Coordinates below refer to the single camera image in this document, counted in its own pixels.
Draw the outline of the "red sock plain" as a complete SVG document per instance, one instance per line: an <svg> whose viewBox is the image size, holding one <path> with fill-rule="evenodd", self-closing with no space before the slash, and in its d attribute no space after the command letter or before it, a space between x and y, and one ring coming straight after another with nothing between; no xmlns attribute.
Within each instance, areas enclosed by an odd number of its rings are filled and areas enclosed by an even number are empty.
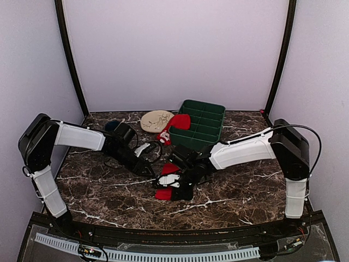
<svg viewBox="0 0 349 262"><path fill-rule="evenodd" d="M163 166L162 175L166 175L166 174L172 174L175 173L179 170L179 168L177 166L175 166L172 163L166 163ZM165 200L165 201L171 201L172 199L172 190L173 187L172 186L168 186L162 189L157 189L155 192L155 198L158 200Z"/></svg>

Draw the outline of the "green divided plastic organizer tray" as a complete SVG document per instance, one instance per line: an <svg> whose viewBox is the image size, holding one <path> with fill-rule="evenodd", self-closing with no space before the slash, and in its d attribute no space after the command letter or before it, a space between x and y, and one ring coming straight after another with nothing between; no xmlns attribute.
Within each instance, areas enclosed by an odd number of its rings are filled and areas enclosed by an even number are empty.
<svg viewBox="0 0 349 262"><path fill-rule="evenodd" d="M190 116L189 129L169 128L171 144L184 145L192 150L201 150L220 140L226 108L196 100L185 100L178 113Z"/></svg>

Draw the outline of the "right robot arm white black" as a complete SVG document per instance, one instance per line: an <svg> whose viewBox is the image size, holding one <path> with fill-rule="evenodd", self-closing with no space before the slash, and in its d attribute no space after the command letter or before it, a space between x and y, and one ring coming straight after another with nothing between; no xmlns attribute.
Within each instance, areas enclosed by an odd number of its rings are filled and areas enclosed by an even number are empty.
<svg viewBox="0 0 349 262"><path fill-rule="evenodd" d="M315 130L300 124L289 124L282 118L258 133L217 142L200 150L176 146L169 156L169 162L179 168L169 175L170 200L190 201L194 187L215 171L257 160L275 159L286 181L286 219L279 223L278 232L284 237L291 236L299 228L298 219L303 215L310 176L316 166L310 163L310 144L298 129L313 133L318 140L318 148L322 149L321 138Z"/></svg>

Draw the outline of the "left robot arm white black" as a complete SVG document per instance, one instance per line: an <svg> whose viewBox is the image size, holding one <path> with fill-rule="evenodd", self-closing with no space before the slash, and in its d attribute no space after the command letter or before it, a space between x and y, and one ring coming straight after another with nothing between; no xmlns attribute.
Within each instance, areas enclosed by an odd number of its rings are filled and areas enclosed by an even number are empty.
<svg viewBox="0 0 349 262"><path fill-rule="evenodd" d="M63 201L51 170L54 147L68 146L100 151L115 159L131 173L154 178L151 163L141 158L129 143L136 135L131 126L120 123L114 130L94 130L87 127L53 120L46 114L38 114L18 141L24 161L22 171L33 181L39 199L55 219L55 228L65 238L77 233L77 226L67 217L70 211Z"/></svg>

